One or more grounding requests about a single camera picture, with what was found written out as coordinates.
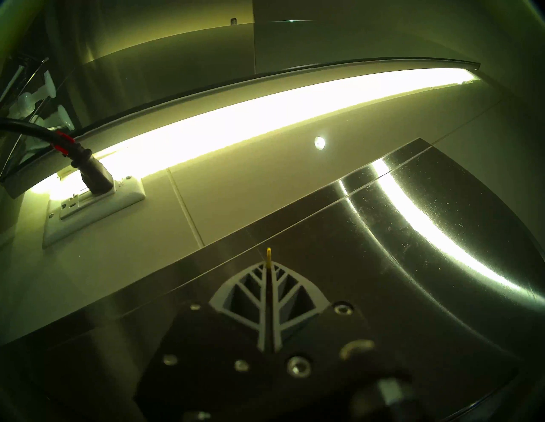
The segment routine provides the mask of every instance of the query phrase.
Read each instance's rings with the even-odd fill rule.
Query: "red cable marker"
[[[59,135],[61,135],[63,138],[65,138],[66,140],[69,140],[70,142],[72,142],[73,144],[76,142],[73,138],[71,138],[70,136],[68,136],[66,133],[63,133],[61,131],[56,131]],[[53,145],[54,148],[57,150],[57,151],[60,151],[62,152],[63,155],[68,155],[68,151],[66,151],[63,147],[59,146],[59,145]]]

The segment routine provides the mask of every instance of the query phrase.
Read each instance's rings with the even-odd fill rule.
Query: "countersunk screw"
[[[250,370],[250,364],[245,360],[235,361],[236,372],[248,372]]]
[[[344,302],[335,304],[333,309],[339,315],[352,315],[354,313],[352,306]]]
[[[307,378],[311,373],[310,362],[303,356],[294,356],[288,361],[288,374],[294,378]]]
[[[195,420],[208,420],[212,415],[208,412],[185,412],[181,422],[193,422]]]
[[[174,366],[178,363],[178,357],[175,354],[166,354],[163,356],[163,363],[167,366]]]

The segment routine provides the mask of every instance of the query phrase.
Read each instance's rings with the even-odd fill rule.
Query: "black power cable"
[[[90,149],[85,149],[68,135],[50,131],[45,127],[26,121],[0,118],[0,131],[21,133],[49,142],[72,160],[72,167],[81,173],[81,179],[91,193],[101,195],[113,188],[113,177],[100,161],[93,157]]]

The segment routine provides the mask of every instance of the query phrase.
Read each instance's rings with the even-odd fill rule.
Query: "white plastic knob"
[[[33,115],[32,118],[29,120],[30,123],[34,123],[35,125],[45,127],[44,120],[38,116],[37,114]]]
[[[70,116],[68,116],[68,112],[66,109],[59,105],[57,107],[57,111],[52,113],[49,117],[46,117],[43,120],[43,124],[39,124],[43,127],[67,127],[70,130],[74,130],[74,124],[72,123],[72,120],[70,119]]]
[[[45,84],[34,93],[22,93],[17,101],[9,108],[8,117],[12,119],[22,119],[30,115],[36,108],[36,103],[47,97],[55,98],[57,89],[48,70],[44,73]]]

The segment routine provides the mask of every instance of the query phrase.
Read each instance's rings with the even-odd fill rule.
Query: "electrical outlet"
[[[78,231],[114,212],[122,210],[146,197],[142,181],[133,176],[115,181],[114,187],[103,195],[84,190],[71,198],[50,200],[45,219],[42,247]]]

